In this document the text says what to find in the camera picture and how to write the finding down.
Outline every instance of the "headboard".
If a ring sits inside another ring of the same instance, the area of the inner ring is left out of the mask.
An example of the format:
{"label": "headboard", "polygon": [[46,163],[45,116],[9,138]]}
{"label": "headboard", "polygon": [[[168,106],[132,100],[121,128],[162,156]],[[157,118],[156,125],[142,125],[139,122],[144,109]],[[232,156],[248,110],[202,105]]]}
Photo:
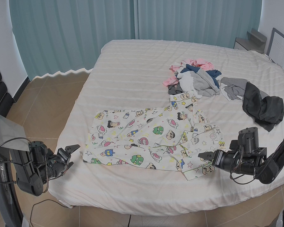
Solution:
{"label": "headboard", "polygon": [[276,28],[271,33],[267,55],[284,69],[284,35]]}

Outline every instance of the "pink clothing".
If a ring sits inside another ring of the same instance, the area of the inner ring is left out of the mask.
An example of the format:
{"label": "pink clothing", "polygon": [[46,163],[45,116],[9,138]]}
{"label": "pink clothing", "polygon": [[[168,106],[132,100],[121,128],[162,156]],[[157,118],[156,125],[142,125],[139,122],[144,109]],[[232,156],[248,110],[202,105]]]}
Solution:
{"label": "pink clothing", "polygon": [[177,84],[179,82],[179,80],[176,78],[176,76],[172,76],[168,79],[166,79],[165,81],[163,81],[163,85],[164,86],[169,86],[169,85],[174,85]]}
{"label": "pink clothing", "polygon": [[191,66],[201,67],[203,70],[213,70],[215,68],[211,62],[206,61],[202,58],[196,60],[193,60],[191,58],[186,58],[185,60],[181,61],[181,66],[185,67],[186,64],[189,64]]}
{"label": "pink clothing", "polygon": [[171,65],[170,66],[170,70],[172,70],[173,72],[176,72],[181,66],[176,66],[176,65]]}

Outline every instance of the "gray nightstand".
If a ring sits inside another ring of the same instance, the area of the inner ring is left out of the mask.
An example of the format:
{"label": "gray nightstand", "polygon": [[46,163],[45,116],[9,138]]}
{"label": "gray nightstand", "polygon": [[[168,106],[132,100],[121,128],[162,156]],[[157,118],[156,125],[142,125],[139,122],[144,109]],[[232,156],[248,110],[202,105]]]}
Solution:
{"label": "gray nightstand", "polygon": [[248,39],[236,38],[234,49],[246,50],[246,51],[257,51],[261,54],[264,53],[264,48],[266,44],[266,36],[251,29],[251,32],[247,32]]}

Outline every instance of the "mattress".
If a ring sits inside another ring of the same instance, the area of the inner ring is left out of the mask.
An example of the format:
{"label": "mattress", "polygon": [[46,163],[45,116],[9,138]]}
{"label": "mattress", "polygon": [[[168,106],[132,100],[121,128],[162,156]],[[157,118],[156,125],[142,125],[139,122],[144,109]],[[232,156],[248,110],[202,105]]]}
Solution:
{"label": "mattress", "polygon": [[[80,92],[62,131],[58,146],[85,147],[97,110],[166,107],[167,88],[162,81],[172,76],[169,66],[187,57],[204,58],[222,76],[245,78],[270,96],[284,100],[284,70],[255,51],[177,41],[113,40],[107,43]],[[238,131],[258,126],[242,110],[242,101],[222,95],[202,97],[198,106],[219,125],[227,145]],[[270,155],[284,138],[284,119],[267,132],[260,126],[260,146]],[[83,163],[79,150],[65,176],[49,184],[50,193],[71,205],[95,206],[122,214],[167,216],[230,206],[262,195],[284,184],[284,168],[269,185],[258,180],[238,185],[229,173],[216,170],[187,181],[181,172],[142,169],[131,165],[106,166]],[[252,176],[240,178],[249,181]]]}

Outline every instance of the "curtain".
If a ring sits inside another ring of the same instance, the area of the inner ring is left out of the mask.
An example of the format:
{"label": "curtain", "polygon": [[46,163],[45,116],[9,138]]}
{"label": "curtain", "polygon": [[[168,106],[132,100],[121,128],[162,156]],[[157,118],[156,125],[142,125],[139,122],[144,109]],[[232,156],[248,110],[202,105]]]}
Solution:
{"label": "curtain", "polygon": [[91,69],[113,39],[134,39],[133,0],[9,0],[29,79]]}
{"label": "curtain", "polygon": [[259,27],[262,0],[137,0],[139,39],[234,47]]}

